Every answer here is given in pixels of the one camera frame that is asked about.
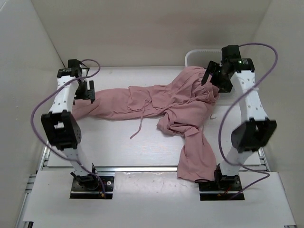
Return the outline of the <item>pink trousers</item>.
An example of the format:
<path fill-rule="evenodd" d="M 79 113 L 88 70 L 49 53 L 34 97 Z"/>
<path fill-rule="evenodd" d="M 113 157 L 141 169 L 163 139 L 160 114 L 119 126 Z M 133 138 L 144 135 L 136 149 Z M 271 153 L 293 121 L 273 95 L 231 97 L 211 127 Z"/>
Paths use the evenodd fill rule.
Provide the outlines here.
<path fill-rule="evenodd" d="M 75 119 L 159 117 L 158 130 L 169 136 L 181 135 L 185 140 L 177 167 L 178 178 L 212 181 L 216 157 L 202 129 L 220 94 L 211 82 L 202 83 L 204 74 L 204 68 L 189 66 L 168 85 L 97 91 L 93 102 L 77 100 L 72 114 Z"/>

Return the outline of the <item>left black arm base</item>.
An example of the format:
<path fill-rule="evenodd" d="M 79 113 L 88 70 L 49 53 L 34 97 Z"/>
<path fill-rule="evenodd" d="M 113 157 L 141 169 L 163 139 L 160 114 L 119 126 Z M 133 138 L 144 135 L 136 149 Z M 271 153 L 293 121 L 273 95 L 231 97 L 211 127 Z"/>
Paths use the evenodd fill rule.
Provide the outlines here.
<path fill-rule="evenodd" d="M 111 200 L 114 190 L 114 176 L 99 176 L 87 174 L 76 176 L 73 172 L 70 198 L 71 199 L 95 199 Z"/>

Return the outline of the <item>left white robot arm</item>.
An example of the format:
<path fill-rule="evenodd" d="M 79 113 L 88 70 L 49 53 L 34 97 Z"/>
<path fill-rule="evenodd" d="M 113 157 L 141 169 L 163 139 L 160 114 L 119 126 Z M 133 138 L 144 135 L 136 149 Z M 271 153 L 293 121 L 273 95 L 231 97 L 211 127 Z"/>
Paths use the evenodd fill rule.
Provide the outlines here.
<path fill-rule="evenodd" d="M 72 115 L 75 100 L 95 101 L 94 82 L 82 79 L 83 73 L 89 68 L 69 66 L 59 69 L 57 73 L 57 87 L 62 90 L 55 96 L 54 102 L 47 114 L 41 116 L 48 142 L 62 152 L 71 162 L 74 171 L 71 175 L 89 190 L 96 190 L 100 179 L 95 175 L 93 164 L 86 161 L 80 147 L 82 140 L 81 129 Z"/>

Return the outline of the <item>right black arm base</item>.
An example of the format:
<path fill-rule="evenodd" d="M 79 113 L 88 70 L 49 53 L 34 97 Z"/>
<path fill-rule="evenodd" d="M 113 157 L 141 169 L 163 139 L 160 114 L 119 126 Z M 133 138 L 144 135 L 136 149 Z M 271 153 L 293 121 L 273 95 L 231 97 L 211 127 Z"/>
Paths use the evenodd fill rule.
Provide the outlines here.
<path fill-rule="evenodd" d="M 197 179 L 200 201 L 244 200 L 239 175 L 223 175 L 218 165 L 214 171 L 214 180 Z"/>

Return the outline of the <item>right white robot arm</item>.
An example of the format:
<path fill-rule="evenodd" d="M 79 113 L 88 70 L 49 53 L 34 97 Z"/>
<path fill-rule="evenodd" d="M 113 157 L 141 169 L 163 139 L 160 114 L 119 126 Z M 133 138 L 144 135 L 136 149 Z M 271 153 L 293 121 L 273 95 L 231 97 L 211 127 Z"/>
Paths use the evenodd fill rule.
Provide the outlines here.
<path fill-rule="evenodd" d="M 241 124 L 231 133 L 232 147 L 218 166 L 213 178 L 214 186 L 226 189 L 231 179 L 238 175 L 245 161 L 260 148 L 265 147 L 273 135 L 277 123 L 268 118 L 260 101 L 255 69 L 251 59 L 232 59 L 220 65 L 210 61 L 202 79 L 202 84 L 210 81 L 220 92 L 235 89 L 238 99 Z"/>

